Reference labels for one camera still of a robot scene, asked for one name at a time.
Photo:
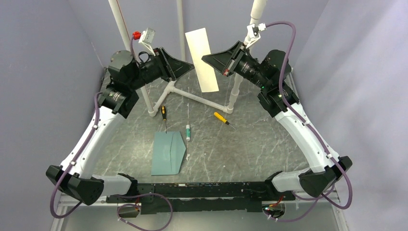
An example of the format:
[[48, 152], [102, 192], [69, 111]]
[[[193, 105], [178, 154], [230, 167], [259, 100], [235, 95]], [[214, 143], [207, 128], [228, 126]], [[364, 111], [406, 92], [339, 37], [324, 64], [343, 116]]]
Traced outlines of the brown letter paper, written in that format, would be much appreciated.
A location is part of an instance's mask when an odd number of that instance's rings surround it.
[[213, 67], [202, 58], [211, 53], [206, 28], [200, 28], [185, 33], [190, 55], [198, 78], [201, 92], [219, 91], [217, 78]]

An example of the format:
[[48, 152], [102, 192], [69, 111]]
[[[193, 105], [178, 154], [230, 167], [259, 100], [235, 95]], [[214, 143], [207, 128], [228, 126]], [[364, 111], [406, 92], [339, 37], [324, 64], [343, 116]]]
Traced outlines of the teal envelope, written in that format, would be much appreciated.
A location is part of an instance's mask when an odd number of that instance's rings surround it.
[[179, 131], [156, 132], [152, 153], [152, 176], [176, 175], [180, 172], [186, 146]]

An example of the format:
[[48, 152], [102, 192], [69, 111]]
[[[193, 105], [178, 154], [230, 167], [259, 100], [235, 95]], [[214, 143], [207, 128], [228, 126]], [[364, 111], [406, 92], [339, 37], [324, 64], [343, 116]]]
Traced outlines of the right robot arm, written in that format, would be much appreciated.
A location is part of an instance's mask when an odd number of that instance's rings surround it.
[[238, 41], [226, 51], [204, 55], [202, 60], [224, 76], [238, 74], [261, 89], [258, 99], [261, 106], [290, 134], [305, 156], [308, 167], [291, 172], [277, 172], [267, 179], [266, 196], [276, 200], [286, 191], [304, 191], [319, 198], [336, 181], [343, 171], [352, 166], [348, 156], [340, 157], [324, 140], [315, 135], [316, 128], [307, 120], [303, 106], [294, 91], [285, 83], [279, 90], [279, 77], [287, 76], [290, 65], [282, 68], [285, 52], [271, 50], [262, 62], [252, 57], [243, 42]]

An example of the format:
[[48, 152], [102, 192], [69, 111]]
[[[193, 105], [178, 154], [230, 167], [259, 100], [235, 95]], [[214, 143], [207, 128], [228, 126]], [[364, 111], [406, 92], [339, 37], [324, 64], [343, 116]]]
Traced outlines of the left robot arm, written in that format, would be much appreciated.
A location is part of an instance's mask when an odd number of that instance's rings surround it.
[[135, 178], [122, 173], [96, 176], [95, 165], [114, 132], [137, 103], [138, 89], [159, 78], [167, 82], [177, 80], [193, 68], [192, 64], [172, 57], [163, 48], [155, 48], [144, 62], [138, 62], [130, 51], [114, 53], [107, 67], [110, 82], [94, 97], [95, 111], [90, 124], [66, 159], [57, 166], [49, 166], [46, 171], [54, 191], [65, 193], [85, 205], [112, 195], [119, 195], [126, 202], [134, 201], [139, 193]]

